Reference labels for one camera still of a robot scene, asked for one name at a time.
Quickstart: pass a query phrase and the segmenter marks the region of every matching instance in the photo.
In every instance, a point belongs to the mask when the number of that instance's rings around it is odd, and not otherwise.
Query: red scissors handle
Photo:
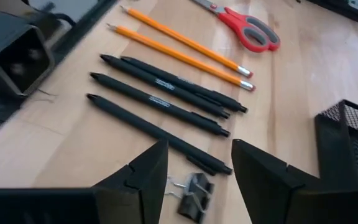
[[[265,23],[253,16],[236,13],[225,7],[227,13],[220,12],[218,18],[228,25],[238,36],[241,43],[253,52],[265,50],[277,50],[280,46],[280,38]],[[256,39],[260,45],[254,44],[249,37]]]

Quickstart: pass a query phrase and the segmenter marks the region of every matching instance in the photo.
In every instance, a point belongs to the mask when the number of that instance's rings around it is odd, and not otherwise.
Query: scissors blade
[[[225,12],[223,7],[218,7],[215,3],[212,3],[208,0],[192,0],[192,1],[198,3],[200,6],[203,6],[204,8],[210,10],[215,14]]]

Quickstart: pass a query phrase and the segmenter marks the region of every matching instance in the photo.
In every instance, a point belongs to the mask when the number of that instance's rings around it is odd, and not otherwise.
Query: pencil tip
[[[91,77],[92,77],[92,78],[94,78],[94,79],[97,80],[97,79],[99,78],[99,76],[100,76],[100,74],[91,72]]]
[[[93,100],[97,99],[98,96],[94,95],[94,94],[91,94],[91,93],[87,93],[86,97],[93,101]]]
[[[122,9],[122,11],[123,12],[127,12],[129,9],[127,8],[127,7],[125,7],[125,6],[119,6],[121,9]]]
[[[110,60],[110,55],[101,54],[100,58],[103,59],[105,62],[108,62]]]
[[[111,25],[111,24],[106,24],[107,25],[107,27],[109,28],[109,29],[111,29],[111,30],[116,30],[116,26],[113,26],[113,25]]]

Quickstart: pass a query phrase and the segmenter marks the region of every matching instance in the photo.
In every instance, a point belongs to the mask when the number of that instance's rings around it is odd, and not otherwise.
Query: scissors
[[[228,7],[218,7],[216,4],[207,0],[192,0],[201,6],[209,9],[217,17],[228,25],[238,36],[244,47],[253,52],[263,52],[265,50],[277,50],[280,46],[280,38],[265,23],[259,19],[236,13]],[[249,37],[254,38],[258,43],[253,43]]]

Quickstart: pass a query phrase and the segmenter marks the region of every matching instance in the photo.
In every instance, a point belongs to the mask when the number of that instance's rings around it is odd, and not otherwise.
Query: black pen
[[[88,99],[90,99],[98,108],[143,131],[145,134],[148,134],[156,139],[168,140],[169,145],[172,148],[183,153],[190,162],[198,166],[203,171],[211,175],[214,175],[215,173],[230,175],[232,173],[232,169],[227,167],[224,162],[219,159],[162,130],[156,125],[132,114],[113,102],[110,102],[98,95],[87,94],[86,97],[88,97]]]
[[[192,105],[195,105],[208,113],[226,119],[230,117],[230,114],[225,112],[225,110],[221,106],[208,102],[205,99],[202,99],[186,90],[182,90],[181,88],[178,88],[177,86],[172,85],[169,82],[163,81],[153,76],[152,74],[145,72],[142,69],[139,69],[127,62],[124,62],[110,55],[101,55],[100,57],[110,66],[129,75],[132,75],[133,77],[141,79],[149,85],[153,85],[160,90],[166,91],[167,93],[174,95]]]
[[[184,109],[181,109],[175,105],[166,102],[163,99],[157,98],[150,94],[147,94],[143,91],[140,91],[136,88],[133,88],[125,83],[117,81],[107,75],[100,73],[91,73],[91,76],[103,86],[116,90],[126,96],[129,96],[139,102],[145,103],[153,108],[156,108],[160,111],[163,111],[167,114],[170,114],[182,121],[195,125],[203,130],[206,130],[210,133],[216,135],[223,135],[228,137],[230,135],[229,131],[226,131],[220,125],[208,118],[205,118],[197,113],[189,112]]]
[[[185,79],[180,78],[174,74],[171,74],[169,72],[161,70],[153,65],[149,65],[145,62],[137,60],[136,58],[121,57],[121,60],[123,60],[135,67],[138,67],[145,72],[149,72],[150,74],[155,75],[157,78],[161,78],[162,80],[170,82],[179,88],[182,88],[182,89],[187,90],[191,93],[197,94],[200,97],[203,97],[203,98],[205,98],[213,103],[216,103],[218,105],[222,105],[232,111],[241,111],[244,113],[246,113],[248,111],[248,109],[246,107],[242,106],[239,102],[237,102],[233,98],[225,96],[225,95],[218,93],[216,91],[206,89],[206,88],[199,86],[197,84],[194,84],[192,82],[189,82],[188,80],[185,80]]]

